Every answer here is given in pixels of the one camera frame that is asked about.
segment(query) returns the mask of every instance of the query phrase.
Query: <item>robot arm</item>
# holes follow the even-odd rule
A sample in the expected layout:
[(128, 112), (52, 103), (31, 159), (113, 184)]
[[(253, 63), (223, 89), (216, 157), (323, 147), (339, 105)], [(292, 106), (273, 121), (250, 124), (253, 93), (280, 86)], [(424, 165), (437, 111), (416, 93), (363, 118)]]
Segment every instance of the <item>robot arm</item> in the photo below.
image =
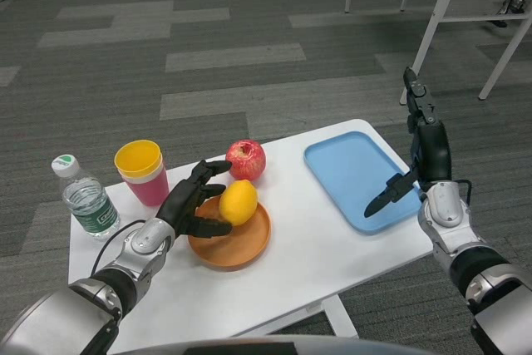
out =
[(475, 315), (471, 332), (489, 354), (530, 354), (532, 275), (510, 264), (470, 226), (469, 206), (451, 178), (451, 153), (443, 123), (426, 86), (407, 68), (404, 75), (414, 139), (412, 166), (395, 175), (366, 209), (366, 217), (397, 202), (418, 179), (423, 192), (418, 222), (433, 243), (433, 254)]
[(145, 296), (180, 234), (208, 238), (231, 232), (231, 224), (195, 216), (196, 207), (225, 189), (207, 181), (230, 166), (227, 161), (201, 161), (171, 191), (155, 218), (127, 235), (113, 261), (24, 311), (0, 343), (2, 354), (106, 353), (120, 321)]

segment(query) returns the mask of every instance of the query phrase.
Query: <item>cable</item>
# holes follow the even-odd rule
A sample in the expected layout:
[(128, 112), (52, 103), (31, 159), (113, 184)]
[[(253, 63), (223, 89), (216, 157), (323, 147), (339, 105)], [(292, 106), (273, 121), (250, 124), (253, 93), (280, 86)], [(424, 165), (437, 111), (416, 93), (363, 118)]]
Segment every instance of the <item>cable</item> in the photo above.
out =
[(473, 191), (473, 184), (468, 179), (457, 179), (455, 180), (456, 183), (465, 183), (467, 185), (467, 197), (466, 197), (466, 203), (469, 207), (471, 204), (471, 192)]
[(103, 244), (103, 247), (101, 247), (100, 252), (98, 253), (98, 256), (96, 257), (96, 260), (94, 261), (94, 265), (92, 265), (92, 271), (91, 276), (96, 273), (96, 268), (98, 267), (98, 264), (100, 263), (101, 256), (103, 255), (104, 251), (106, 250), (107, 246), (111, 243), (111, 241), (120, 233), (122, 233), (124, 230), (129, 229), (134, 224), (144, 224), (145, 220), (138, 219), (135, 222), (131, 222), (130, 224), (127, 224), (126, 226), (118, 229), (107, 241), (105, 244)]

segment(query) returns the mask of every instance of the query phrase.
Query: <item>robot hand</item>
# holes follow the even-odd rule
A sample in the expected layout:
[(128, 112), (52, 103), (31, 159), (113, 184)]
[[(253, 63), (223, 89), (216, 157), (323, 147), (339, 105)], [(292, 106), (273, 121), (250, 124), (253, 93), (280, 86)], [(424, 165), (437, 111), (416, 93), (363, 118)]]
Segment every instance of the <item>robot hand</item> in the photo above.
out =
[(224, 185), (207, 185), (209, 179), (230, 168), (229, 161), (200, 161), (192, 170), (190, 178), (182, 180), (171, 191), (155, 217), (174, 228), (175, 237), (189, 234), (209, 238), (231, 233), (232, 225), (227, 222), (195, 216), (196, 207), (209, 197), (221, 195), (225, 190)]

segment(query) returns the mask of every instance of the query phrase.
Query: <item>bottle label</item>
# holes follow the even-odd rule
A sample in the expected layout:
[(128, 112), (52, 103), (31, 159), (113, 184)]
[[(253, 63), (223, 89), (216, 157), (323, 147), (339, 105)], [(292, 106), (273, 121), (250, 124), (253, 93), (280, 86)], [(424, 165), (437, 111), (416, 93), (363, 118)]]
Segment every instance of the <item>bottle label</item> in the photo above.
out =
[(78, 215), (73, 213), (83, 229), (89, 233), (100, 233), (109, 229), (118, 217), (115, 206), (111, 200), (107, 199), (100, 209), (89, 215)]

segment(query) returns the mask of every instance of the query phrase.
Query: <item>plastic bottle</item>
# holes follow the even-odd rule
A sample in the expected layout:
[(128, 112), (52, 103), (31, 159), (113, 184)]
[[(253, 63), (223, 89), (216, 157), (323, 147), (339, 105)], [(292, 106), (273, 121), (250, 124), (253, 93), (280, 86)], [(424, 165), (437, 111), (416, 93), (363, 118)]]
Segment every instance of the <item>plastic bottle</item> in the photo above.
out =
[(52, 169), (61, 178), (63, 202), (83, 229), (96, 239), (106, 240), (120, 224), (120, 216), (97, 178), (80, 168), (74, 155), (60, 155)]

